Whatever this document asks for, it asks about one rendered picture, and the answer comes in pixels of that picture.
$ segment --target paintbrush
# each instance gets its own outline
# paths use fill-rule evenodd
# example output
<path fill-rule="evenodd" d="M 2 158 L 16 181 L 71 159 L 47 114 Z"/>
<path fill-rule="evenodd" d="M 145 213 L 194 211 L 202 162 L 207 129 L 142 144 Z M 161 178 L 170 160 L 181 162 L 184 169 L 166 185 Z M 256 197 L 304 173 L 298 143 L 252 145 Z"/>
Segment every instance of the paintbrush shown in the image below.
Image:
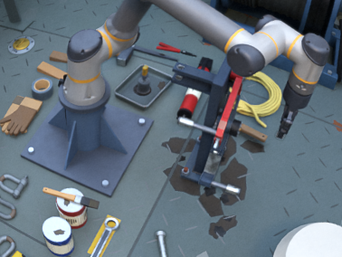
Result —
<path fill-rule="evenodd" d="M 76 204 L 84 205 L 94 209 L 98 209 L 100 204 L 99 201 L 92 200 L 85 196 L 65 194 L 47 187 L 43 188 L 43 193 L 46 193 L 47 195 L 57 196 L 63 198 L 64 200 L 72 201 Z"/>

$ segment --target robotic arm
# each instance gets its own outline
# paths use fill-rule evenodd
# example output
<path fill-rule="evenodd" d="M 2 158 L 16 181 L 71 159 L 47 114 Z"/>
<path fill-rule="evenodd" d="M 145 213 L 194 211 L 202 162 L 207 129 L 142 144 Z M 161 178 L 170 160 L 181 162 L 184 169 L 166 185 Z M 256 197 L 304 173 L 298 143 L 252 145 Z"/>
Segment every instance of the robotic arm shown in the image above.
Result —
<path fill-rule="evenodd" d="M 227 54 L 232 70 L 251 76 L 280 54 L 294 62 L 283 97 L 286 107 L 277 137 L 290 129 L 298 110 L 305 108 L 327 62 L 328 43 L 315 34 L 302 36 L 282 21 L 266 15 L 250 34 L 200 0 L 125 0 L 97 31 L 76 33 L 68 45 L 68 77 L 65 98 L 88 106 L 105 92 L 100 65 L 127 49 L 138 38 L 138 23 L 154 4 L 187 25 Z"/>

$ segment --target yellow rope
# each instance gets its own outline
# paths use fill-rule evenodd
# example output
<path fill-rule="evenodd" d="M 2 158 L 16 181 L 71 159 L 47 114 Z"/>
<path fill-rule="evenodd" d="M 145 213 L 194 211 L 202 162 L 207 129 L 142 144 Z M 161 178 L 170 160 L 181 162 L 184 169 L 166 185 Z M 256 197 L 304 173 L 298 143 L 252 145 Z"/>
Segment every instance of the yellow rope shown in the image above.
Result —
<path fill-rule="evenodd" d="M 243 115 L 255 117 L 260 125 L 264 128 L 267 127 L 259 117 L 269 116 L 278 110 L 281 103 L 281 90 L 276 82 L 269 76 L 262 72 L 256 72 L 251 77 L 247 77 L 246 80 L 256 81 L 263 85 L 269 93 L 269 99 L 260 105 L 252 105 L 244 100 L 239 101 L 237 111 Z"/>

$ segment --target red and white canister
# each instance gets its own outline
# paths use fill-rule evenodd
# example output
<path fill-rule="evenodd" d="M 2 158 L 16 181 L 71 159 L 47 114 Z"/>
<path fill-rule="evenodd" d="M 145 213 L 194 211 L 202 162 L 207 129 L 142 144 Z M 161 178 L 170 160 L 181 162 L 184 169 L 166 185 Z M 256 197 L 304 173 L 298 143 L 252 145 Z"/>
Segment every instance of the red and white canister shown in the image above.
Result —
<path fill-rule="evenodd" d="M 61 191 L 65 194 L 80 195 L 83 196 L 79 190 L 75 188 L 65 188 Z M 60 213 L 60 217 L 66 220 L 72 229 L 78 229 L 87 223 L 87 207 L 79 205 L 74 202 L 64 200 L 63 198 L 57 197 L 56 207 Z"/>

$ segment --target gray tray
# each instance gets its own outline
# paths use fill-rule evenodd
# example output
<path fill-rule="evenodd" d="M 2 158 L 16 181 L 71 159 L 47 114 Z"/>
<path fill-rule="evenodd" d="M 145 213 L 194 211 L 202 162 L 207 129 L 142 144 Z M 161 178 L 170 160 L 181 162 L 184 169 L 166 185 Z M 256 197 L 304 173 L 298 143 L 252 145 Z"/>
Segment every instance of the gray tray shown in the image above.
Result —
<path fill-rule="evenodd" d="M 139 96 L 133 90 L 138 84 L 138 78 L 144 65 L 145 64 L 141 64 L 130 73 L 130 75 L 115 89 L 115 95 L 146 109 L 168 88 L 171 84 L 172 76 L 148 66 L 151 92 L 146 96 Z"/>

